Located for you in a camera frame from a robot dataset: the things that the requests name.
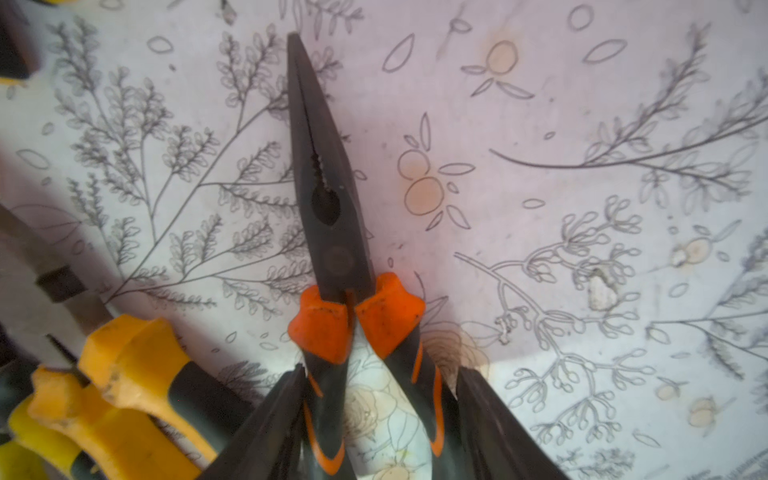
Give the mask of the dark orange striped pliers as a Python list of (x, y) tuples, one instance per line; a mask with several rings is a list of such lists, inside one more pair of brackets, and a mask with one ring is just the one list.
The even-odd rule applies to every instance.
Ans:
[(424, 301), (393, 273), (376, 274), (345, 147), (301, 37), (287, 39), (292, 167), (315, 284), (288, 333), (307, 383), (303, 450), (312, 479), (351, 479), (344, 401), (354, 331), (361, 328), (421, 420), (436, 479), (467, 477), (457, 400), (421, 337)]

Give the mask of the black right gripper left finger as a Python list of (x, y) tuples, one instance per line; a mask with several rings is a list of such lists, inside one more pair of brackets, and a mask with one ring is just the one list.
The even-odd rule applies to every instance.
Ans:
[(201, 479), (276, 479), (298, 477), (300, 407), (305, 369), (284, 373), (246, 419)]

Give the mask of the yellow black handled pliers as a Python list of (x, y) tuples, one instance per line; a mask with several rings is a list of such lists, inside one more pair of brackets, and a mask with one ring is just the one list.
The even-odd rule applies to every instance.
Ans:
[(31, 23), (17, 1), (1, 2), (1, 83), (28, 81), (41, 68)]

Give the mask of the small yellow diagonal pliers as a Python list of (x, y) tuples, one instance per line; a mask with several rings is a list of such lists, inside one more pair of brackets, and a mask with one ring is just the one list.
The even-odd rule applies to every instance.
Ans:
[(36, 368), (11, 340), (1, 338), (1, 477), (46, 479), (49, 465), (67, 479), (103, 479), (102, 470), (78, 444), (29, 416)]

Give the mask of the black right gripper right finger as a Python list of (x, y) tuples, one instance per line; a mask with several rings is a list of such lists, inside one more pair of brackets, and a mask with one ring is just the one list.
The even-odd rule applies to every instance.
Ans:
[(478, 371), (459, 369), (456, 394), (471, 479), (567, 479)]

